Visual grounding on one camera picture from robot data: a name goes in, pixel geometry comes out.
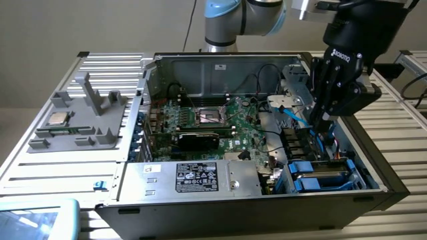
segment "blue latch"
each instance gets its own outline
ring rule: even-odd
[[[94,183],[94,190],[107,190],[107,182],[106,181],[98,181]]]
[[[142,130],[143,130],[143,128],[137,125],[134,128],[134,133],[138,134]]]
[[[348,159],[348,166],[352,170],[352,172],[357,171],[357,166],[353,160]]]
[[[135,150],[139,148],[139,144],[137,142],[131,142],[131,146],[130,146],[131,150]]]
[[[138,118],[139,120],[145,120],[146,114],[143,112],[138,112]]]
[[[294,181],[297,190],[314,192],[321,190],[321,185],[318,178],[309,177],[309,178],[300,178],[297,181]]]
[[[294,163],[291,163],[289,165],[289,170],[290,170],[291,174],[313,173],[316,171],[314,166],[310,161],[296,161]]]

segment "slotted aluminum rail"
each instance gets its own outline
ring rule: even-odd
[[[401,51],[396,63],[402,64],[414,76],[418,77],[427,73],[427,51],[404,50]],[[416,105],[418,100],[409,100],[408,102]],[[427,99],[421,102],[418,110],[427,116]]]
[[[314,52],[313,54],[317,56],[321,55],[321,52]],[[146,61],[150,61],[151,56],[142,53],[91,54],[89,58],[75,63],[74,70],[67,73],[59,89],[66,89],[69,86],[69,89],[75,91],[73,96],[83,94],[79,86],[74,84],[70,78],[73,72],[81,69],[81,71],[91,72],[93,76],[93,73],[99,73],[98,77],[91,78],[95,89],[103,89],[106,92],[109,90],[121,90],[122,94],[131,98],[134,90],[137,89],[138,79],[142,77],[142,69],[121,67],[138,67],[138,62],[145,58]],[[412,195],[388,211],[369,212],[344,230],[322,230],[211,239],[427,239],[427,122],[421,113],[414,109],[412,103],[402,101],[400,93],[377,72],[374,72],[372,80],[381,87],[384,95],[381,99],[358,112],[356,116],[406,184]],[[127,116],[123,118],[123,126],[126,126],[126,123]],[[5,189],[14,187],[14,184],[17,187],[27,187],[30,192],[35,192],[42,189],[45,183],[53,184],[54,181],[62,180],[65,185],[61,190],[63,192],[54,192],[55,188],[53,188],[51,193],[47,194],[46,197],[74,197],[81,201],[90,201],[90,203],[107,199],[106,195],[109,192],[94,192],[93,184],[94,181],[101,180],[95,174],[105,174],[107,180],[114,177],[115,170],[111,167],[117,164],[114,154],[109,153],[102,155],[98,153],[89,154],[89,152],[86,152],[87,155],[66,157],[61,162],[58,160],[59,157],[55,158],[54,156],[46,159],[30,159],[27,154],[21,153],[27,150],[27,135],[29,131],[17,145],[18,147],[14,149],[13,157],[10,156],[7,159],[6,164],[9,164],[9,167],[2,167],[0,193]],[[55,176],[50,176],[49,178],[42,177],[47,174],[47,168],[45,167],[58,170],[58,173],[50,171]],[[30,178],[27,174],[30,174],[30,176],[37,175],[35,179],[33,179],[33,177]],[[43,194],[17,194],[9,195],[5,198],[22,200],[33,199],[34,196],[41,197]],[[121,239],[117,232],[90,208],[82,210],[81,225],[79,239],[82,240]]]

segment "warning label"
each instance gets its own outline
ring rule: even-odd
[[[179,193],[218,191],[219,175],[217,162],[178,163],[175,190]]]

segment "metal table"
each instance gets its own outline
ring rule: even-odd
[[[402,66],[414,74],[416,77],[427,73],[427,51],[402,50],[394,63],[402,64]],[[417,104],[417,100],[408,100],[413,105]],[[418,108],[421,112],[427,112],[427,100],[421,102]]]
[[[130,98],[121,132],[126,130],[133,97],[138,81],[143,78],[143,66],[151,62],[153,54],[115,53],[90,54],[79,57],[69,70],[57,90],[69,90],[70,95],[83,96],[81,86],[73,80],[77,71],[91,73],[95,89],[106,94],[121,90]],[[294,240],[294,239],[364,239],[364,240],[421,240],[427,239],[427,120],[384,77],[374,72],[372,80],[381,87],[381,99],[357,113],[370,137],[393,165],[412,195],[388,211],[369,212],[344,230],[322,230],[217,239]],[[35,158],[27,151],[27,141],[41,123],[49,103],[42,108],[25,136],[22,137],[3,167],[0,168],[0,201],[35,200],[71,197],[82,204],[79,239],[121,239],[115,231],[93,211],[115,194],[114,176],[122,171],[117,163],[119,151],[86,151],[49,153]],[[94,182],[107,181],[109,191],[94,191]]]

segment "white wall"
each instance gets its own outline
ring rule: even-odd
[[[183,49],[194,0],[0,0],[0,107],[43,105],[79,51]],[[427,50],[427,1],[410,14],[389,53]],[[198,0],[187,51],[205,40],[205,0]],[[286,20],[269,37],[238,38],[241,51],[324,50],[326,25]]]

